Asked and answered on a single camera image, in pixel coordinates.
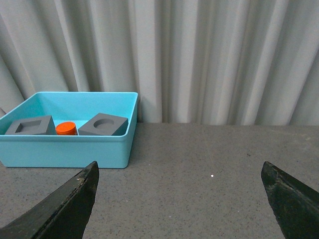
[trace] circular hole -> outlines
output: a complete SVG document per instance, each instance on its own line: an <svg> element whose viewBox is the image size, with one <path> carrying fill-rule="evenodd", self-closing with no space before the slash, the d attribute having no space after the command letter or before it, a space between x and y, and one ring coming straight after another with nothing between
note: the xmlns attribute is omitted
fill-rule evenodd
<svg viewBox="0 0 319 239"><path fill-rule="evenodd" d="M98 129L107 129L110 125L113 125L114 121L111 119L99 119L95 121L93 126Z"/></svg>

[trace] gray block with circular cutout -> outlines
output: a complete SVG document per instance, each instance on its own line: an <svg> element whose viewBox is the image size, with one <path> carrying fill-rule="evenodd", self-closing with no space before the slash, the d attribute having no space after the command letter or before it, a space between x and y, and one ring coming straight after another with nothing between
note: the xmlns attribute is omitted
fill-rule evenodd
<svg viewBox="0 0 319 239"><path fill-rule="evenodd" d="M6 135L56 135L52 116L19 119L12 122Z"/></svg>
<svg viewBox="0 0 319 239"><path fill-rule="evenodd" d="M129 125L128 118L98 113L78 129L79 135L123 135Z"/></svg>

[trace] white backdrop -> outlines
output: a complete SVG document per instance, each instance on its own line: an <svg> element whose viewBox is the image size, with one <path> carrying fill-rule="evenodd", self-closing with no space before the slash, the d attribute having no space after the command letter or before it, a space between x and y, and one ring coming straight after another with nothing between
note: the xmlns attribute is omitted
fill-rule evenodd
<svg viewBox="0 0 319 239"><path fill-rule="evenodd" d="M0 108L134 91L139 120L319 125L318 0L0 0Z"/></svg>

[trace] plastic bin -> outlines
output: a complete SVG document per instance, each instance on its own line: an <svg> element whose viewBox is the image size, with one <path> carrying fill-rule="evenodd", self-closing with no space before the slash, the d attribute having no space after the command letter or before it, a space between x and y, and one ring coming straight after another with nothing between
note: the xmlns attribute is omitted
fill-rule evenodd
<svg viewBox="0 0 319 239"><path fill-rule="evenodd" d="M6 167L83 168L96 160L100 168L129 163L137 121L134 92L38 92L0 118L0 161ZM57 126L73 121L77 128L98 113L129 119L121 136L5 135L14 120L52 115Z"/></svg>

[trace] square hole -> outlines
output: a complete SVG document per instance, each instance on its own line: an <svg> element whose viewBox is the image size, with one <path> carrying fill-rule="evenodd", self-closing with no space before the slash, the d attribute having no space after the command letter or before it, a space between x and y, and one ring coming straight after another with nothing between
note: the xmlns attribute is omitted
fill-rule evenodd
<svg viewBox="0 0 319 239"><path fill-rule="evenodd" d="M37 130L39 128L40 124L41 124L41 120L22 122L17 127L15 133Z"/></svg>

